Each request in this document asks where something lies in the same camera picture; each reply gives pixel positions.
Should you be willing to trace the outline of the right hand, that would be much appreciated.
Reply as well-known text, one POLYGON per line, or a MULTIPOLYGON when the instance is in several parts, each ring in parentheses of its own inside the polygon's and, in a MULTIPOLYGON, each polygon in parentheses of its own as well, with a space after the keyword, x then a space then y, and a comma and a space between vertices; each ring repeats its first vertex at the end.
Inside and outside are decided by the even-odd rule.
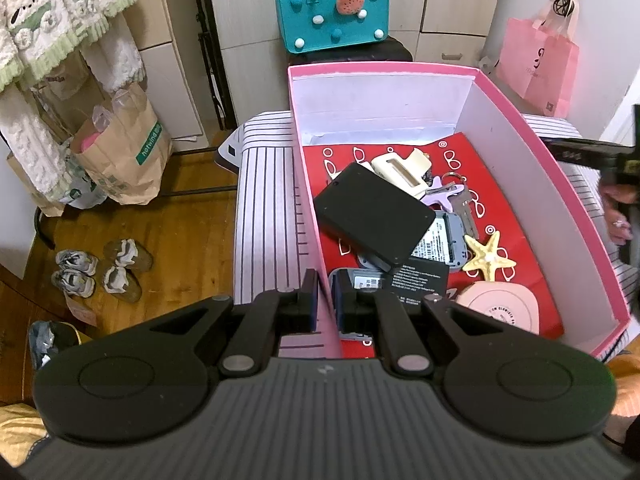
POLYGON ((599 184, 603 214, 608 237, 618 246, 632 240, 631 224, 620 210, 620 205, 631 205, 637 199, 637 189, 628 184, 599 184))

